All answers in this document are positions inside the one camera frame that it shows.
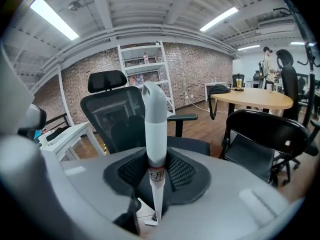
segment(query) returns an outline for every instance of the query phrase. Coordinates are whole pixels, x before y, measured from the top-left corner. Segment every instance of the round wooden table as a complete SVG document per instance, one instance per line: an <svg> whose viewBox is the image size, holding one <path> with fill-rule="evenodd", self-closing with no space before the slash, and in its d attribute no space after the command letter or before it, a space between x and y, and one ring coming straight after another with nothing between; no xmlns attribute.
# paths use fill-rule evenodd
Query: round wooden table
<svg viewBox="0 0 320 240"><path fill-rule="evenodd" d="M213 94L211 97L218 101L228 102L229 104L259 109L286 110L293 106L293 100L288 96L279 92L269 92L258 88L244 88L244 91L231 90L228 93Z"/></svg>

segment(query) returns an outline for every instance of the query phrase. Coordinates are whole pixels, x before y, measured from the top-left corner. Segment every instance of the person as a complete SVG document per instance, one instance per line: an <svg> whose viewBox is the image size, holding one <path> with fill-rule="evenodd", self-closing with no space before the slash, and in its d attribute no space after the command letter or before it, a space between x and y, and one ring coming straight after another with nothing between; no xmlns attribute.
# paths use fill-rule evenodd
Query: person
<svg viewBox="0 0 320 240"><path fill-rule="evenodd" d="M265 78L264 89L267 89L267 84L271 84L272 90L273 90L275 86L274 74L277 73L277 71L272 68L272 63L270 58L270 53L272 53L272 50L270 50L269 47L265 46L263 48L263 52L264 52L263 75Z"/></svg>

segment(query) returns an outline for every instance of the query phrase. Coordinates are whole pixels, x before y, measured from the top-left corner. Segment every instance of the wooden floor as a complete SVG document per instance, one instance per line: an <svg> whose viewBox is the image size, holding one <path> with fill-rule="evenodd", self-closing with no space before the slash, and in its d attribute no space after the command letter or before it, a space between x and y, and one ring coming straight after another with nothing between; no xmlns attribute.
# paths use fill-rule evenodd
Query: wooden floor
<svg viewBox="0 0 320 240"><path fill-rule="evenodd" d="M207 102L202 102L197 104L198 107L202 109L207 109ZM185 121L183 123L183 133L182 136L185 138L192 138L197 140L206 141L210 144L211 156L218 158L221 151L221 140L225 134L226 129L226 119L228 113L228 104L224 102L219 102L218 112L215 120L211 120L210 114L207 111L201 110L195 106L190 106L178 110L177 114L189 114L196 113L198 115L198 120L196 121ZM302 122L304 117L303 113L300 113L299 121ZM175 135L175 123L168 123L168 135ZM99 135L95 135L100 145L103 147L104 143ZM317 136L315 140L318 147L320 147L320 137ZM81 159L92 158L97 156L97 152L85 137L82 138L74 146L75 152ZM301 161L301 165L297 170L292 171L291 182L286 186L280 186L278 190L288 199L289 202L293 202L298 198L304 197L306 191L308 190L313 176L317 170L319 164L319 155L312 157L308 154L303 153L297 159ZM279 183L286 179L286 174L281 172L278 175ZM152 230L153 227L144 225L145 220L150 220L154 211L148 207L146 204L142 204L142 208L137 212L138 221L141 230L141 236L145 237L148 232Z"/></svg>

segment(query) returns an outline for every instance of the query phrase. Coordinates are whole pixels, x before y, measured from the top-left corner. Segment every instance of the black bag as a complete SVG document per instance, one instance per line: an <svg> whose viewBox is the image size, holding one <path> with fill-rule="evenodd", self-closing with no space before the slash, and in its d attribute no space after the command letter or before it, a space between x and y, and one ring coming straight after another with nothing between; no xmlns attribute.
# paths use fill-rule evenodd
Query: black bag
<svg viewBox="0 0 320 240"><path fill-rule="evenodd" d="M208 101L209 101L209 109L210 109L210 117L212 120L215 120L217 115L217 108L218 108L218 100L215 100L215 108L214 113L212 111L212 105L211 105L211 95L212 94L226 94L230 92L230 89L222 84L216 84L212 88L210 88L208 93Z"/></svg>

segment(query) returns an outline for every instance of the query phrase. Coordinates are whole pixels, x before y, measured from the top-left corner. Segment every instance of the cable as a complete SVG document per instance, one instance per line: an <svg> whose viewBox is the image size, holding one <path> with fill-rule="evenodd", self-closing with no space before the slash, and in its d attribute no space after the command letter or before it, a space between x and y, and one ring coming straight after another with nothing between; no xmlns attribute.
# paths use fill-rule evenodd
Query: cable
<svg viewBox="0 0 320 240"><path fill-rule="evenodd" d="M189 98L186 98L186 99L187 99L188 102L190 102L192 105L194 105L194 106L197 107L198 109L203 110L203 111L207 111L208 113L210 113L209 108L203 109L203 108L201 108L201 107L198 107L196 104L193 104L193 103L189 100ZM217 111L217 113L228 113L228 111Z"/></svg>

